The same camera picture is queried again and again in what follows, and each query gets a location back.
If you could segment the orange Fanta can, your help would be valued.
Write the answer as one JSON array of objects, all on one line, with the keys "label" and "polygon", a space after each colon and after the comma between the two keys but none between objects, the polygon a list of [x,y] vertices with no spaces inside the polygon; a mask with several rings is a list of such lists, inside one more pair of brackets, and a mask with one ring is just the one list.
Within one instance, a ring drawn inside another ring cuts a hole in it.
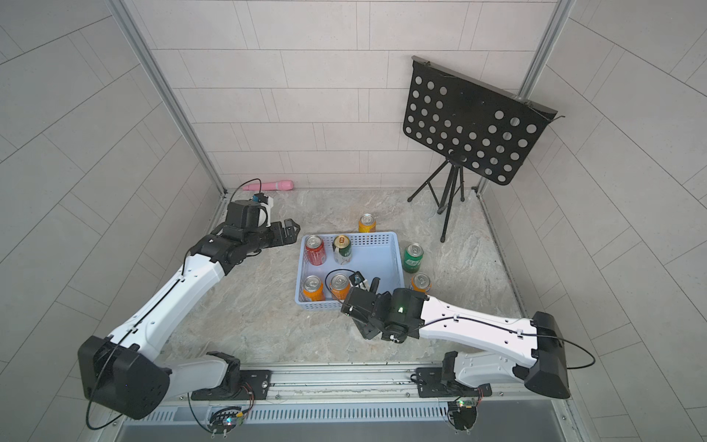
[{"label": "orange Fanta can", "polygon": [[432,281],[427,274],[418,272],[411,277],[410,289],[421,293],[428,293],[431,287]]}]

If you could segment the green Sprite can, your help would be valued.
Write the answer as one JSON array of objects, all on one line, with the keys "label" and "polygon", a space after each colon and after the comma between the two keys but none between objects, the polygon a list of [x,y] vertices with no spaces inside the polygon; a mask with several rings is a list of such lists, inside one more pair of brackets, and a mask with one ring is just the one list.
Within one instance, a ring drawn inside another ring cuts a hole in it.
[{"label": "green Sprite can", "polygon": [[403,252],[403,271],[409,274],[417,273],[421,268],[424,254],[423,247],[419,243],[408,245]]}]

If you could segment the orange yellow soda can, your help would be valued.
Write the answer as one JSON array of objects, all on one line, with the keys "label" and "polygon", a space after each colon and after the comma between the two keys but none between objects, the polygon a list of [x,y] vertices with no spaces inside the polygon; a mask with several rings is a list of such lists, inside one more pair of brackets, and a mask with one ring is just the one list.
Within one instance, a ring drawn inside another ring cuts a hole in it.
[{"label": "orange yellow soda can", "polygon": [[375,232],[377,228],[377,221],[372,214],[364,214],[359,218],[358,221],[358,232],[359,233],[372,233]]}]

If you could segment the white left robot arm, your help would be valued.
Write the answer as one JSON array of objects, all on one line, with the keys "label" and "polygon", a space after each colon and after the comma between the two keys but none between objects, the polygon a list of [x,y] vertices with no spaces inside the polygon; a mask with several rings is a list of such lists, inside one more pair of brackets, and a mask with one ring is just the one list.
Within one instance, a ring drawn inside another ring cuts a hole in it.
[{"label": "white left robot arm", "polygon": [[199,392],[210,399],[239,395],[239,359],[220,352],[160,366],[171,333],[200,299],[233,268],[261,250],[296,243],[292,219],[251,230],[219,225],[185,255],[182,267],[130,319],[104,338],[89,337],[77,352],[83,393],[134,420],[151,414],[166,398]]}]

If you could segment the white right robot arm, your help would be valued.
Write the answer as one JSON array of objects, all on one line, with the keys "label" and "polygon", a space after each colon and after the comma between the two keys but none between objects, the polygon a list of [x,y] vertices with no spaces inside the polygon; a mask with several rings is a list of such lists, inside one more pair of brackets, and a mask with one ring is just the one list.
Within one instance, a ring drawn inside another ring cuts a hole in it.
[{"label": "white right robot arm", "polygon": [[375,287],[350,289],[342,314],[351,318],[366,340],[380,337],[394,344],[409,338],[449,341],[482,351],[480,357],[449,352],[443,383],[472,390],[484,384],[516,381],[552,399],[570,398],[566,346],[554,316],[542,311],[512,319],[469,311],[424,292],[397,288],[379,294]]}]

